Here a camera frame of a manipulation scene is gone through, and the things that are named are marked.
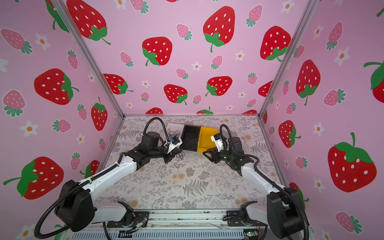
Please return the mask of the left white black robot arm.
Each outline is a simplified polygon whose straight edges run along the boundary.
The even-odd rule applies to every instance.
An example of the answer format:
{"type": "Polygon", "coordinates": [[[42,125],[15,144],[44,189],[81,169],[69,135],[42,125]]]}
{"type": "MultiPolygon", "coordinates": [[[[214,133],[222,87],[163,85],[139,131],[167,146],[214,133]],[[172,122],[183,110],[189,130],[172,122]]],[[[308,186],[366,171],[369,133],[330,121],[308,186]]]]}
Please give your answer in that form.
{"type": "Polygon", "coordinates": [[[36,224],[35,237],[46,239],[68,229],[79,232],[91,224],[106,222],[117,222],[124,227],[142,226],[130,205],[119,201],[118,206],[95,207],[95,200],[110,186],[139,170],[151,159],[162,158],[165,163],[169,163],[182,152],[179,148],[182,143],[182,139],[178,136],[166,135],[166,140],[162,140],[160,134],[144,131],[141,143],[132,150],[120,154],[118,161],[110,167],[80,182],[73,180],[66,182],[59,199],[45,211],[36,224]],[[51,212],[54,212],[65,226],[52,233],[43,234],[41,227],[51,212]]]}

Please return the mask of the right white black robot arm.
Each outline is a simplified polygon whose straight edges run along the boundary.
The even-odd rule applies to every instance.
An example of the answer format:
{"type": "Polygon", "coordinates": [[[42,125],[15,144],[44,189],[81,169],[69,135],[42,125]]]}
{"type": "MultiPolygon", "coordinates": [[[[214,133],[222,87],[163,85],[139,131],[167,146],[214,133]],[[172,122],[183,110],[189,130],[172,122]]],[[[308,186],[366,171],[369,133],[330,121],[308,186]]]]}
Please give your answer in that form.
{"type": "Polygon", "coordinates": [[[285,187],[267,177],[258,168],[260,159],[244,153],[240,138],[233,137],[229,127],[220,125],[219,132],[211,137],[215,148],[203,155],[212,163],[225,162],[233,171],[250,181],[266,198],[266,208],[256,205],[255,201],[243,204],[238,216],[246,226],[256,222],[264,224],[279,239],[288,238],[297,233],[303,239],[310,238],[310,224],[295,188],[285,187]]]}

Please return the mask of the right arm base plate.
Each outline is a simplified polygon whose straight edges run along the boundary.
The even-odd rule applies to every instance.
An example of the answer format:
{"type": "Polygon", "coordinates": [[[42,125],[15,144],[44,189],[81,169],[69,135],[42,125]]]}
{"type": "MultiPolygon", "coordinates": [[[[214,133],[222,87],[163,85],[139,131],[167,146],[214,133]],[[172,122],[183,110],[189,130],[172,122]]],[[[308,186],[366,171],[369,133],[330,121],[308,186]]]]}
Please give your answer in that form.
{"type": "Polygon", "coordinates": [[[227,211],[222,220],[227,222],[229,227],[265,227],[266,224],[256,220],[246,220],[240,210],[227,211]]]}

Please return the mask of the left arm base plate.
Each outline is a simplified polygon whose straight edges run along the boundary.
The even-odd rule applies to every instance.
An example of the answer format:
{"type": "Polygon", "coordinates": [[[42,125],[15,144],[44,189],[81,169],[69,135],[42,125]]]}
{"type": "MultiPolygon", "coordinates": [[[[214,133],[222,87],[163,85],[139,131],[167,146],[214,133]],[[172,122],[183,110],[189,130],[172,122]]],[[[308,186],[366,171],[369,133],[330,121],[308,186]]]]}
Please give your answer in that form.
{"type": "Polygon", "coordinates": [[[108,228],[146,228],[149,220],[150,212],[129,212],[118,222],[109,221],[107,223],[108,228]]]}

